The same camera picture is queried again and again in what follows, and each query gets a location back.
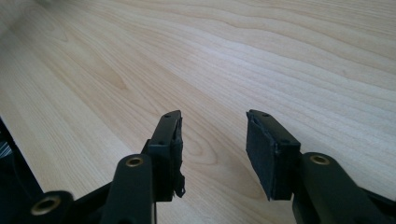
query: wooden surface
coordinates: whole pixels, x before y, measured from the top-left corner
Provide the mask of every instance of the wooden surface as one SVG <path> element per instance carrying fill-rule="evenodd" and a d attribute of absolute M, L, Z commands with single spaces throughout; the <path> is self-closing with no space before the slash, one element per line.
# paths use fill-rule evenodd
<path fill-rule="evenodd" d="M 0 115 L 44 191 L 104 185 L 180 109 L 187 194 L 160 204 L 160 223 L 293 223 L 250 167 L 254 108 L 396 198 L 395 1 L 4 0 L 0 13 Z"/>

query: wooden table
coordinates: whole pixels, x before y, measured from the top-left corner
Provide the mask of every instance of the wooden table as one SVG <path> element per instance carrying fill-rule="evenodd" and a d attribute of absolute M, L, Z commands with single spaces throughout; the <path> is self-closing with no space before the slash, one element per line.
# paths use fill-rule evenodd
<path fill-rule="evenodd" d="M 2 1 L 0 115 L 44 191 L 76 198 L 184 117 L 183 199 L 160 223 L 293 223 L 246 151 L 250 108 L 396 198 L 392 0 Z"/>

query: light wood tabletop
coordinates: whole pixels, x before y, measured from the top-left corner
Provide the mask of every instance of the light wood tabletop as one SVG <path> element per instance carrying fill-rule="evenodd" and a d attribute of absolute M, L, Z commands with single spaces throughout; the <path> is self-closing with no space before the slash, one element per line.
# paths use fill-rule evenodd
<path fill-rule="evenodd" d="M 396 199 L 396 1 L 5 0 L 0 116 L 44 191 L 79 198 L 183 116 L 187 193 L 159 223 L 294 223 L 245 151 L 272 114 Z"/>

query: wood grain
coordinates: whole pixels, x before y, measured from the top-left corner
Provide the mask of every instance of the wood grain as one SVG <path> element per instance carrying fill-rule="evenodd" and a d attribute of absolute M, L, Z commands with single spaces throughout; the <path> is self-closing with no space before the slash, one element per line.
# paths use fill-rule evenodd
<path fill-rule="evenodd" d="M 250 108 L 396 199 L 396 2 L 0 4 L 0 112 L 44 191 L 111 180 L 161 114 L 184 117 L 187 194 L 161 223 L 293 223 L 245 152 Z"/>

